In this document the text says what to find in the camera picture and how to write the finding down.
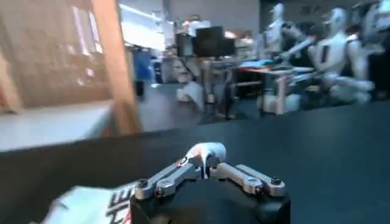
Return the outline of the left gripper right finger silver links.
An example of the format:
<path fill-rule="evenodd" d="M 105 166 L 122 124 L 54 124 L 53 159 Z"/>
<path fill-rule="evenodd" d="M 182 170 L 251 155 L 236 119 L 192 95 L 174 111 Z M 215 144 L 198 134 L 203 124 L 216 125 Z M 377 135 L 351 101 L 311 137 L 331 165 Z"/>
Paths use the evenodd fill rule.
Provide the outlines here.
<path fill-rule="evenodd" d="M 286 195 L 286 185 L 282 180 L 269 177 L 243 164 L 233 167 L 227 163 L 219 163 L 216 167 L 210 168 L 210 177 L 228 179 L 252 195 L 261 193 L 271 197 Z"/>

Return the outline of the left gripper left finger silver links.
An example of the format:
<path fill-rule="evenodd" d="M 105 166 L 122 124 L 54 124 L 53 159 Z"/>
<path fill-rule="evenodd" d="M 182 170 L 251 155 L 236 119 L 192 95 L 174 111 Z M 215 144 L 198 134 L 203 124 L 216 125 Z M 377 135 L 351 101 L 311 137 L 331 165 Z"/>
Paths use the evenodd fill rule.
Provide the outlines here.
<path fill-rule="evenodd" d="M 140 179 L 133 189 L 133 196 L 137 200 L 146 200 L 151 197 L 167 197 L 175 194 L 184 181 L 200 179 L 203 167 L 200 156 L 184 157 L 150 178 Z"/>

